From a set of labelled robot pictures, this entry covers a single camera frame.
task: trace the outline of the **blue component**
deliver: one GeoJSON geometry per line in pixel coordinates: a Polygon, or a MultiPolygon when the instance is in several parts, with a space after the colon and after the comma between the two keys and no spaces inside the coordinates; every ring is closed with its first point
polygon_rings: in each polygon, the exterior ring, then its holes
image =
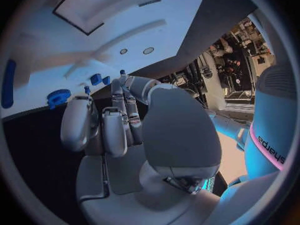
{"type": "Polygon", "coordinates": [[[8,60],[2,85],[1,105],[4,109],[10,108],[14,104],[14,75],[16,62],[8,60]]]}
{"type": "Polygon", "coordinates": [[[102,82],[101,74],[96,73],[93,76],[90,77],[90,82],[93,86],[98,85],[99,83],[102,82]]]}
{"type": "Polygon", "coordinates": [[[54,109],[55,106],[65,103],[70,96],[71,91],[69,89],[59,89],[51,92],[47,96],[50,109],[54,109]]]}
{"type": "Polygon", "coordinates": [[[104,83],[104,85],[109,85],[111,83],[111,77],[107,76],[107,77],[103,78],[102,82],[104,83]]]}
{"type": "Polygon", "coordinates": [[[90,95],[90,93],[91,93],[90,87],[89,87],[89,86],[85,86],[85,87],[84,87],[84,92],[85,92],[87,95],[90,95]]]}

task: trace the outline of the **pink stripe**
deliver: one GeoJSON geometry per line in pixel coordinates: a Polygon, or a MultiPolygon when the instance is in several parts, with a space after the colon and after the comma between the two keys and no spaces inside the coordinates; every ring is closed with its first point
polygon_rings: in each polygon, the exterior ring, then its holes
{"type": "Polygon", "coordinates": [[[278,168],[279,170],[282,170],[284,167],[283,167],[283,164],[280,163],[279,161],[276,160],[276,158],[274,156],[272,156],[271,153],[269,153],[269,151],[267,151],[265,149],[265,147],[260,143],[260,141],[257,139],[257,137],[255,136],[255,133],[254,133],[254,130],[253,130],[253,126],[252,126],[252,123],[251,123],[251,126],[250,126],[250,136],[255,144],[255,146],[258,148],[258,150],[276,167],[278,168]]]}

